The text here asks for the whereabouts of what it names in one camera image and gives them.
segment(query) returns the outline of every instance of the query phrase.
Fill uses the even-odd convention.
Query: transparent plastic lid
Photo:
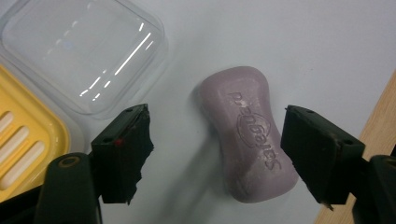
[[[161,23],[126,1],[21,0],[0,25],[0,53],[79,114],[104,114],[149,85],[165,49]]]

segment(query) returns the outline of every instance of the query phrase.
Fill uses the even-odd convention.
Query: wooden surface
[[[396,144],[396,71],[390,78],[373,113],[368,119],[360,140],[366,145],[364,159],[374,155],[389,155]],[[335,205],[334,211],[326,207],[320,210],[316,224],[323,223],[353,223],[352,206],[355,202],[353,195],[349,195],[346,205]]]

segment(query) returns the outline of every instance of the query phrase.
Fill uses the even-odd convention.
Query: yellow plastic tray
[[[0,202],[42,184],[68,149],[64,124],[0,64]]]

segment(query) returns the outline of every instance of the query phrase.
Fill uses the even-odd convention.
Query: pink soap bar
[[[208,77],[199,92],[218,131],[225,181],[235,199],[257,203],[292,189],[298,174],[280,148],[265,76],[235,67]]]

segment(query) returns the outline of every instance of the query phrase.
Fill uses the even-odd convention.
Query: slot in yellow tray
[[[0,202],[42,184],[68,149],[64,124],[0,64]]]

